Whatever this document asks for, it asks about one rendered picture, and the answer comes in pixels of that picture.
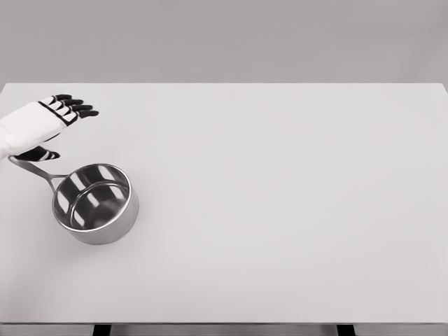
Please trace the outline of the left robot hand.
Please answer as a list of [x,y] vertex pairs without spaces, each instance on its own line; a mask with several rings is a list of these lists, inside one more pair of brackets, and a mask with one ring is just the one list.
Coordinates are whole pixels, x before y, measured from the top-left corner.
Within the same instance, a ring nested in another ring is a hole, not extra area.
[[60,154],[42,147],[80,119],[99,112],[82,99],[56,94],[32,101],[0,118],[0,160],[13,157],[25,162],[44,162]]

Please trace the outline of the steel pot with long handle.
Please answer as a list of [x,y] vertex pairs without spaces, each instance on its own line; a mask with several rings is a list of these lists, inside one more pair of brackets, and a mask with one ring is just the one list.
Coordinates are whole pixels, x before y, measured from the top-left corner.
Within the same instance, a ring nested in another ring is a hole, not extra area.
[[110,244],[123,238],[139,215],[139,198],[129,176],[107,163],[88,164],[68,174],[51,174],[10,156],[9,161],[43,178],[52,190],[52,212],[78,241]]

